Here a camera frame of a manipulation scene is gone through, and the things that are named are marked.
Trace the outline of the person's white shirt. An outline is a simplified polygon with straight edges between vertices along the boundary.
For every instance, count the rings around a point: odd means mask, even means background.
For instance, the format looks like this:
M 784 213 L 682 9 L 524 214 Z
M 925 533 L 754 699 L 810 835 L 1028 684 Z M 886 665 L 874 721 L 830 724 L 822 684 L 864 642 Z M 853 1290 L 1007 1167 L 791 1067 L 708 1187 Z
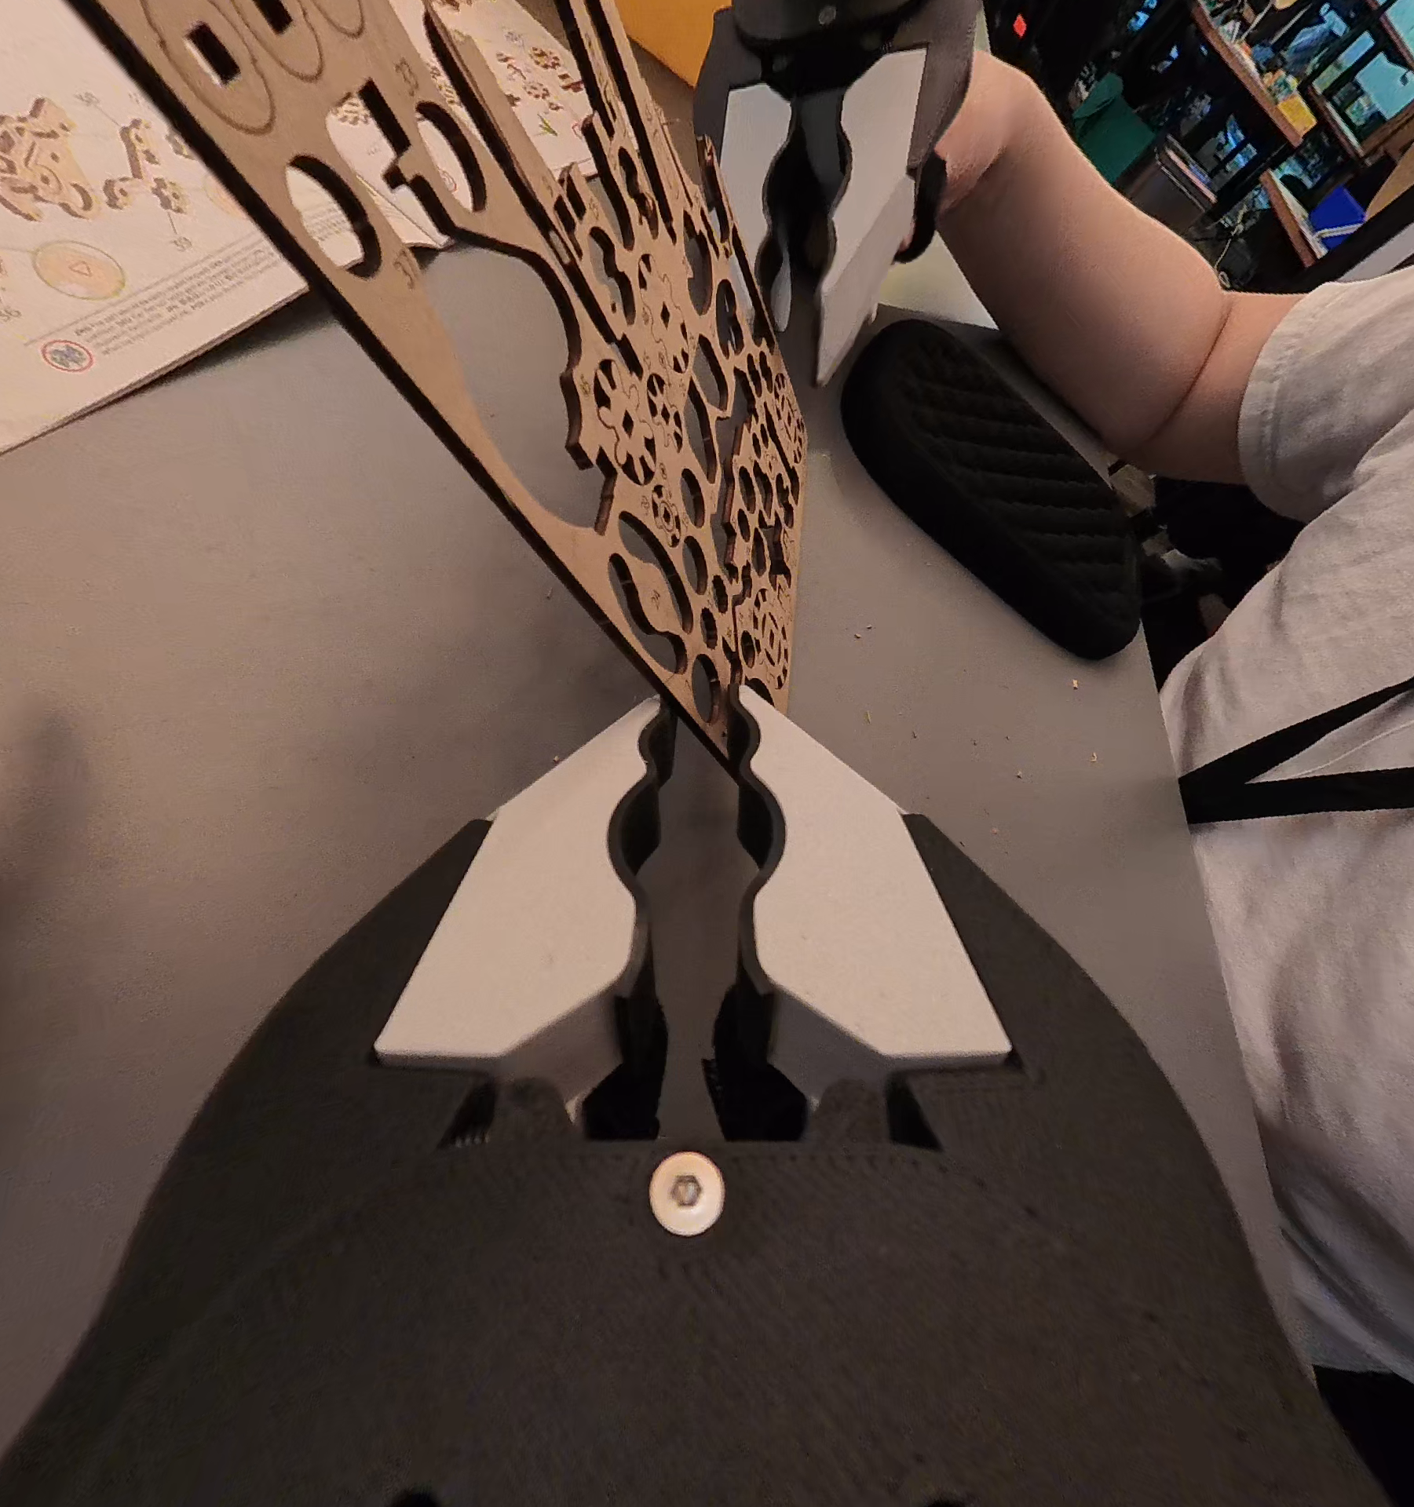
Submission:
M 1239 460 L 1300 524 L 1163 688 L 1180 776 L 1414 776 L 1414 266 L 1306 295 L 1263 351 Z M 1414 805 L 1196 828 L 1310 1364 L 1414 1384 Z

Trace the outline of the black ribbed wrist rest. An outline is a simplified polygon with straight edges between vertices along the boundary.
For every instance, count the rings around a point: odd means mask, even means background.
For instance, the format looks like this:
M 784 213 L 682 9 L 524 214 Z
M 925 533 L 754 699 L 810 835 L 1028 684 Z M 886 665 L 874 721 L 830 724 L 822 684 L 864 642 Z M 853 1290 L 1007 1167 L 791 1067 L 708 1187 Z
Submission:
M 1141 627 L 1137 546 L 1106 476 L 953 331 L 902 318 L 841 384 L 880 490 L 1032 631 L 1082 661 Z

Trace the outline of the person's right hand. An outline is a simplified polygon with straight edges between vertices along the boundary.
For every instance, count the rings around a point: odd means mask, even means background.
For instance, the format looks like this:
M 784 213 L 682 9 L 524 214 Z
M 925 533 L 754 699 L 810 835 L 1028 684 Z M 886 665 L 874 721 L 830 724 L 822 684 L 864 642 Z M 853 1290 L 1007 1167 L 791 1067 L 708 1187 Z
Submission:
M 894 250 L 899 263 L 916 263 L 952 214 L 1001 160 L 1012 139 L 1012 91 L 1026 74 L 980 49 L 969 68 L 969 85 L 958 112 L 940 132 L 916 180 L 912 223 Z

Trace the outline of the green bin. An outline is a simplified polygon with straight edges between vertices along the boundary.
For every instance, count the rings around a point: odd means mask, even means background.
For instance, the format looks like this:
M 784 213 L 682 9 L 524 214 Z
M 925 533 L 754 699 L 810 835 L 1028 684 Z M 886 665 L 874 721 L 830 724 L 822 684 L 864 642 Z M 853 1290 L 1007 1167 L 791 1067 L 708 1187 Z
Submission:
M 1092 81 L 1090 96 L 1074 107 L 1072 132 L 1092 162 L 1115 157 L 1137 160 L 1155 146 L 1155 127 L 1128 101 L 1115 70 Z

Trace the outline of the yellow box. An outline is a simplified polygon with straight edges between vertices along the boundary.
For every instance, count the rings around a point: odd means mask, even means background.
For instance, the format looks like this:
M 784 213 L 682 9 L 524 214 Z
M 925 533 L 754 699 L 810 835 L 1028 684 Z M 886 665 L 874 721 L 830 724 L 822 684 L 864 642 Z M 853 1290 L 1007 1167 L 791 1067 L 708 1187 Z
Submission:
M 677 81 L 697 85 L 712 34 L 717 9 L 729 0 L 617 0 L 617 17 L 641 49 L 645 49 Z

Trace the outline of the cluttered wooden workbench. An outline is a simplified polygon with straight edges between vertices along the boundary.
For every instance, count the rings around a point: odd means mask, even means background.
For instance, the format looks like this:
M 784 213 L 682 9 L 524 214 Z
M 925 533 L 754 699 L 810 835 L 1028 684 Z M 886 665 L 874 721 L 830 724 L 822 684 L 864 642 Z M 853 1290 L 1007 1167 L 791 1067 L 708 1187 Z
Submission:
M 1313 206 L 1414 139 L 1414 0 L 1188 4 L 1178 142 L 1207 180 L 1188 232 L 1225 287 L 1310 266 Z

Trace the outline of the laser-cut wooden parts sheet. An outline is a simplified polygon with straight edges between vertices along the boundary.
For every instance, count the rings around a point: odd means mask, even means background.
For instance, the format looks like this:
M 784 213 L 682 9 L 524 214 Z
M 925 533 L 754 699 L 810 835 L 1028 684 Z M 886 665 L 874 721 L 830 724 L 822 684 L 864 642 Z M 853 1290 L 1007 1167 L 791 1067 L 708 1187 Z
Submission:
M 734 767 L 747 694 L 788 707 L 810 431 L 711 142 L 689 180 L 613 4 L 559 4 L 593 180 L 553 177 L 471 37 L 425 4 L 70 4 L 553 581 Z M 341 101 L 456 247 L 524 263 L 564 329 L 564 451 L 589 524 L 483 427 L 414 250 L 332 142 Z

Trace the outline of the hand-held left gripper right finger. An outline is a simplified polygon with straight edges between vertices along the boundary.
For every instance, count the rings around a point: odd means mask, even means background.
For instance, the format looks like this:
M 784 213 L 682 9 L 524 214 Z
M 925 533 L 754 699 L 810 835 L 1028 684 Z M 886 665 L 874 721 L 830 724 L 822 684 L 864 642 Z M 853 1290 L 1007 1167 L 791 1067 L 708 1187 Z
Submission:
M 906 810 L 781 713 L 730 695 L 734 982 L 717 1007 L 725 1135 L 801 1135 L 826 1090 L 992 1067 L 1012 1037 Z

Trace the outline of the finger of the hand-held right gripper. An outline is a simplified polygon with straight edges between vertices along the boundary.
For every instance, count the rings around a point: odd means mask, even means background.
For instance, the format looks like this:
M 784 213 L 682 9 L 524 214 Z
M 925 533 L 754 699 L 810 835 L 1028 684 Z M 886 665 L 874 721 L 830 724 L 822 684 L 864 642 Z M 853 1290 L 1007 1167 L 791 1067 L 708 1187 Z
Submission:
M 813 381 L 826 384 L 880 299 L 920 197 L 922 47 L 820 47 L 810 96 Z
M 815 266 L 815 172 L 795 107 L 771 85 L 730 89 L 717 171 L 771 323 L 788 329 L 795 274 Z

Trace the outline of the illustrated instruction booklet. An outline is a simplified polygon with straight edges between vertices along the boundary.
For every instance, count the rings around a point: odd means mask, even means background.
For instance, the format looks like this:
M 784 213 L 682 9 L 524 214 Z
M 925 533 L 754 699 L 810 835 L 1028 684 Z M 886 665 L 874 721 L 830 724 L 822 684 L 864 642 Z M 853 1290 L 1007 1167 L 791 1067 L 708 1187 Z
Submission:
M 434 4 L 543 167 L 602 203 L 575 56 L 519 4 Z M 325 121 L 397 236 L 448 247 L 348 91 Z M 0 4 L 0 451 L 148 384 L 304 295 L 186 139 L 66 4 Z

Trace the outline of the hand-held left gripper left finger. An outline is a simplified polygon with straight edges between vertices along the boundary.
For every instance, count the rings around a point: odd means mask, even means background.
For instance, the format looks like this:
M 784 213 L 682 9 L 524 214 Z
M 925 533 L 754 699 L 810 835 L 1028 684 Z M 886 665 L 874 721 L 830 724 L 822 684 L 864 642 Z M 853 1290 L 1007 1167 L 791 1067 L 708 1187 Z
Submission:
M 674 713 L 644 699 L 483 820 L 377 1063 L 547 1082 L 585 1135 L 657 1135 L 669 1026 L 641 866 L 671 767 Z

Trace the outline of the person's dark trousers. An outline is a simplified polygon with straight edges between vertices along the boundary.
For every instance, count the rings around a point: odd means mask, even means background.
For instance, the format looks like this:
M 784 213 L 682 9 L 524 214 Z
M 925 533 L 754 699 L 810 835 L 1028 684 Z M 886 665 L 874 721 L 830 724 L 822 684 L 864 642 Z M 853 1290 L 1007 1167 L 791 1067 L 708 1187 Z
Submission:
M 1385 1495 L 1414 1507 L 1414 1384 L 1331 1364 L 1319 1364 L 1313 1384 Z

